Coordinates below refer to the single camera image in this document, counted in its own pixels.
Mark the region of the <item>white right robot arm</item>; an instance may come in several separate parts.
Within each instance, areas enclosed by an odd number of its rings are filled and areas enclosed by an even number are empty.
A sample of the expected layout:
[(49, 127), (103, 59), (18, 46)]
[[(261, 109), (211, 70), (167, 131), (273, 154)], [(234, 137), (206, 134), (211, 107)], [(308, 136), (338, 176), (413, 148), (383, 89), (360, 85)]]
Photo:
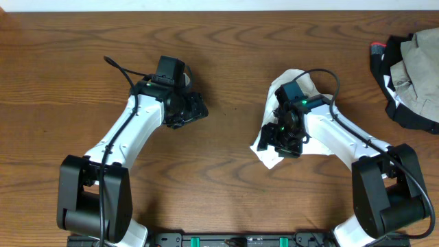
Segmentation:
[(332, 231), (335, 246), (373, 246), (411, 239), (399, 229), (430, 219), (435, 211), (417, 154), (407, 144), (392, 146), (345, 118), (329, 95), (311, 82), (273, 82), (259, 135), (251, 147), (271, 168), (284, 158), (335, 155), (351, 171), (354, 214)]

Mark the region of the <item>white t-shirt with black stripes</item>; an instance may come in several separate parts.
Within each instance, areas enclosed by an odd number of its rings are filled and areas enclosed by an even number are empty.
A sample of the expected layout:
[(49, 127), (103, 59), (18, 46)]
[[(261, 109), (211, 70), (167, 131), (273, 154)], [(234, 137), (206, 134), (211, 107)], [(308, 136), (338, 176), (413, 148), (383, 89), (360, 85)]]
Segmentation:
[[(278, 107), (278, 101), (274, 95), (275, 91), (283, 84), (291, 82), (296, 76), (303, 73), (303, 70), (300, 69), (288, 69), (284, 73), (282, 73), (277, 79), (275, 79), (268, 90), (268, 96), (265, 103), (264, 114), (262, 126), (268, 123), (276, 123), (274, 111)], [(319, 95), (320, 92), (317, 90), (315, 84), (313, 83), (309, 74), (301, 76), (297, 83), (301, 89), (301, 91), (308, 97)], [(276, 164), (280, 163), (283, 160), (283, 157), (275, 151), (275, 147), (268, 146), (267, 150), (257, 150), (257, 146), (261, 139), (261, 131), (259, 131), (256, 140), (253, 145), (250, 146), (250, 149), (257, 155), (259, 160), (268, 168), (272, 169)], [(330, 156), (333, 155), (333, 152), (330, 151), (328, 147), (326, 147), (323, 143), (316, 139), (310, 139), (307, 144), (304, 144), (302, 154), (316, 154), (316, 155), (325, 155)]]

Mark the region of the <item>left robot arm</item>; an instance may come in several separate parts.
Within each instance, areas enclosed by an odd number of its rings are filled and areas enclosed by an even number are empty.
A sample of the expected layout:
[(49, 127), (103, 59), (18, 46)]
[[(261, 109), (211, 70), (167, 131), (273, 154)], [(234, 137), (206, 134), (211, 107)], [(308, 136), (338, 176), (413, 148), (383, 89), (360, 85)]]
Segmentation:
[(107, 134), (60, 166), (58, 228), (92, 239), (93, 246), (146, 245), (148, 229), (132, 217), (130, 170), (157, 128), (177, 129), (208, 116), (191, 77), (183, 61), (161, 56), (155, 73), (130, 83), (128, 103)]

